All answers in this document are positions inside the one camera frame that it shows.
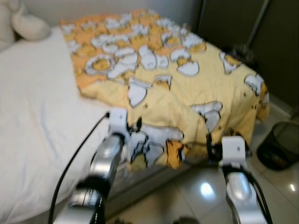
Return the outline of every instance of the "wall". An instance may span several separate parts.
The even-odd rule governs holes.
[[[126,13],[151,8],[179,24],[197,26],[198,0],[25,0],[31,13],[56,26],[61,19],[72,20],[98,13]]]
[[[294,107],[299,101],[298,0],[271,0],[253,42],[257,72],[270,92]],[[199,35],[217,47],[246,43],[262,0],[207,0]]]

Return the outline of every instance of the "stuffed toy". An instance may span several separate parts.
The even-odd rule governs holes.
[[[15,42],[15,32],[28,41],[37,41],[50,34],[50,27],[31,15],[22,0],[0,0],[0,51]]]

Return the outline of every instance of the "cartoon print blanket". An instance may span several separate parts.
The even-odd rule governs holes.
[[[228,128],[247,143],[256,117],[269,113],[260,75],[152,10],[62,22],[82,96],[128,109],[132,170],[178,168],[184,155],[206,157],[206,134]]]

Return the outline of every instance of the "black mesh trash can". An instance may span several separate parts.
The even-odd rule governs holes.
[[[262,164],[273,170],[286,169],[299,161],[299,125],[275,124],[256,154]]]

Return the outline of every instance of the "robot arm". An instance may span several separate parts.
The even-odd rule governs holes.
[[[109,119],[109,136],[97,148],[88,177],[78,183],[69,203],[54,224],[105,223],[105,201],[116,175],[122,147],[130,138],[126,110],[113,109]],[[223,137],[221,147],[216,149],[211,135],[208,135],[207,150],[211,160],[215,160],[215,154],[222,155],[219,166],[226,179],[227,202],[233,212],[234,224],[272,224],[269,213],[261,210],[252,178],[246,175],[244,139],[240,136]]]
[[[207,137],[208,152],[215,154],[211,145],[211,136]],[[265,219],[264,212],[258,207],[253,177],[248,171],[245,141],[241,136],[223,137],[221,141],[222,160],[219,167],[226,180],[226,200],[233,213],[234,224],[272,224],[271,217]]]
[[[105,201],[121,160],[123,145],[128,141],[127,111],[110,112],[109,136],[98,146],[89,175],[79,182],[65,209],[54,224],[104,224]]]

